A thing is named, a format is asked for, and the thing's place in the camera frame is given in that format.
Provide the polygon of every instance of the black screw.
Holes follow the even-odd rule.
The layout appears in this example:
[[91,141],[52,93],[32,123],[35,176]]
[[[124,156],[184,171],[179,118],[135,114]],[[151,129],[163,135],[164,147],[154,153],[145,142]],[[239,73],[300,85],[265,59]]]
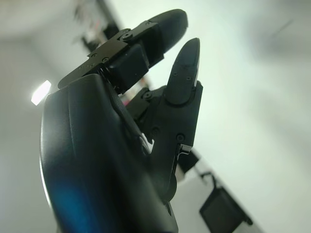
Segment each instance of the black screw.
[[150,92],[146,92],[142,97],[144,99],[149,99],[152,96],[152,94]]
[[108,60],[109,60],[109,57],[105,57],[105,58],[102,59],[102,62],[105,63],[105,62],[107,62]]
[[158,127],[152,128],[151,134],[153,135],[153,137],[157,137],[159,133],[160,133],[160,129]]
[[179,133],[179,134],[177,134],[176,139],[178,142],[183,142],[185,140],[185,136],[183,134]]
[[125,35],[122,37],[122,39],[123,39],[123,40],[128,40],[128,39],[132,38],[132,36],[133,36],[132,33],[127,33],[127,34],[125,34]]

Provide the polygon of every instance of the black robotic finger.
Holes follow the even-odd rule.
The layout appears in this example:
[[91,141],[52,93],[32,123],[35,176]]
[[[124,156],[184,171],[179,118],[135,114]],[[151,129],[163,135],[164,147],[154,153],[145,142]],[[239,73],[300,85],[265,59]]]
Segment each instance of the black robotic finger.
[[187,14],[182,10],[164,12],[144,21],[133,30],[124,29],[94,50],[89,59],[64,77],[61,89],[91,73],[99,73],[115,88],[124,93],[161,61],[185,33]]

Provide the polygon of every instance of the ceiling light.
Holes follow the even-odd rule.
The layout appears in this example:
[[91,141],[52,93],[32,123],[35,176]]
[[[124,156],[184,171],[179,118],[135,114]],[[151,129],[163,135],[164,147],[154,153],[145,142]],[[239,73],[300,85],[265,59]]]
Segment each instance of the ceiling light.
[[38,105],[41,100],[48,94],[51,87],[51,83],[46,80],[38,89],[34,92],[31,102],[34,103],[34,105]]

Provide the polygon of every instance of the black object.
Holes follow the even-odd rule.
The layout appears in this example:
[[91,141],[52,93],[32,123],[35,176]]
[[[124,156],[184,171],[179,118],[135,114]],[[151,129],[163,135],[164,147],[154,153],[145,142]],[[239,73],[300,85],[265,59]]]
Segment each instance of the black object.
[[189,171],[199,161],[199,158],[190,151],[189,154],[181,154],[178,157],[178,165],[180,166],[183,173]]
[[[46,98],[40,164],[63,232],[178,232],[169,201],[178,156],[194,141],[199,39],[182,48],[167,86],[142,89],[127,109],[118,94],[163,59],[186,26],[186,13],[172,10],[122,30]],[[141,132],[155,141],[151,153]]]
[[243,221],[253,222],[222,187],[216,187],[212,175],[214,189],[200,209],[201,217],[211,233],[232,233]]

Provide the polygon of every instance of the ceiling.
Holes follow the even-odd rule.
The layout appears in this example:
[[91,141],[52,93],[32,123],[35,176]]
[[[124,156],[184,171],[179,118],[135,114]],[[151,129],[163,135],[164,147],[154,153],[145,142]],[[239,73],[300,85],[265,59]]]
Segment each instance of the ceiling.
[[0,0],[0,39],[31,34],[60,13],[74,0]]

